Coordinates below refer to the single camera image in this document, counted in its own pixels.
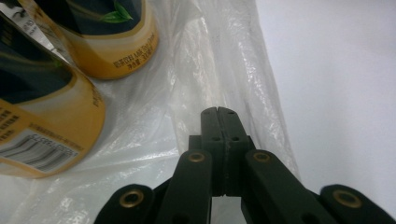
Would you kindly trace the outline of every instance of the brass screw insert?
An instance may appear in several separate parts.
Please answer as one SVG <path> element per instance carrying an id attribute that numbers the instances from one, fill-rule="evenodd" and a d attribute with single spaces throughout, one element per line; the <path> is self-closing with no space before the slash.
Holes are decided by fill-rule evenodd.
<path id="1" fill-rule="evenodd" d="M 332 193 L 334 199 L 342 204 L 343 206 L 350 207 L 350 208 L 360 208 L 362 205 L 361 200 L 354 194 L 346 191 L 346 190 L 335 190 Z"/>
<path id="2" fill-rule="evenodd" d="M 132 189 L 120 197 L 120 205 L 125 208 L 138 206 L 143 202 L 145 195 L 140 189 Z"/>

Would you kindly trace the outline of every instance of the barcode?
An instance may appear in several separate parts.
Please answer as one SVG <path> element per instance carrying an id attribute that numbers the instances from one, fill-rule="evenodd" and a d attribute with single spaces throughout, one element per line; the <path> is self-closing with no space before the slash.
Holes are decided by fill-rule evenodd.
<path id="1" fill-rule="evenodd" d="M 6 147 L 0 147 L 0 157 L 22 163 L 43 173 L 60 168 L 77 154 L 75 150 L 32 131 L 25 131 Z"/>

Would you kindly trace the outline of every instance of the yellow can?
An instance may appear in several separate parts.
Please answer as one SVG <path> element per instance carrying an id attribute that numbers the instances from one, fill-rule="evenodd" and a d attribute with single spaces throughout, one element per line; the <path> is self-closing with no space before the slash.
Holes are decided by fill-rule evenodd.
<path id="1" fill-rule="evenodd" d="M 19 1 L 49 41 L 90 77 L 129 75 L 158 45 L 146 0 Z"/>
<path id="2" fill-rule="evenodd" d="M 92 148 L 104 120 L 91 82 L 0 15 L 0 174 L 69 168 Z"/>

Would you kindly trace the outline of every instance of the white wall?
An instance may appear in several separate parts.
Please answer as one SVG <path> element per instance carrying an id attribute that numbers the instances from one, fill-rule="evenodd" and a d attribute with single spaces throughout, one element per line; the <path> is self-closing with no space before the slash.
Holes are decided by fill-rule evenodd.
<path id="1" fill-rule="evenodd" d="M 304 185 L 396 217 L 396 1 L 257 0 Z"/>

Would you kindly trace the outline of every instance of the white plastic bag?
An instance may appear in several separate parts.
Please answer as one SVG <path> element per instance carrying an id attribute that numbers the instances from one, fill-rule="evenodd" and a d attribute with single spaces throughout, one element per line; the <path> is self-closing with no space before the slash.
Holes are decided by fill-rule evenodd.
<path id="1" fill-rule="evenodd" d="M 256 148 L 274 152 L 297 174 L 255 1 L 150 3 L 160 31 L 153 58 L 128 77 L 93 80 L 107 109 L 95 147 L 59 175 L 0 176 L 0 223 L 93 223 L 117 189 L 155 188 L 171 177 L 211 106 L 238 113 Z M 239 205 L 228 201 L 235 199 L 215 200 L 213 223 L 243 222 Z"/>

